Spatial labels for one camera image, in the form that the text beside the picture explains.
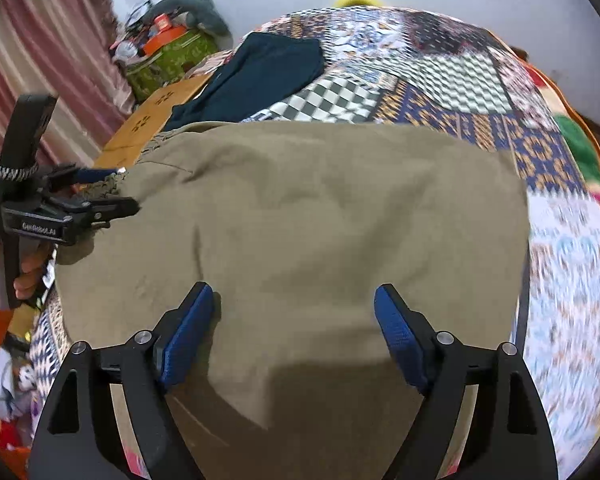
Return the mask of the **person's left hand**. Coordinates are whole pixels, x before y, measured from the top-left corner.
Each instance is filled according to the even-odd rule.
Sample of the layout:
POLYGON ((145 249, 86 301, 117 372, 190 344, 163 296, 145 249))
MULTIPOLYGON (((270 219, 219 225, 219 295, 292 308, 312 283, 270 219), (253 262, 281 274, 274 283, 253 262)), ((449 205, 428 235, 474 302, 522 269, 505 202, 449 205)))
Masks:
POLYGON ((34 295, 38 283, 42 281, 46 272, 47 260, 52 252, 53 246, 50 243, 42 242, 34 252, 21 258, 21 272, 14 281, 14 289, 18 299, 28 300, 34 295))

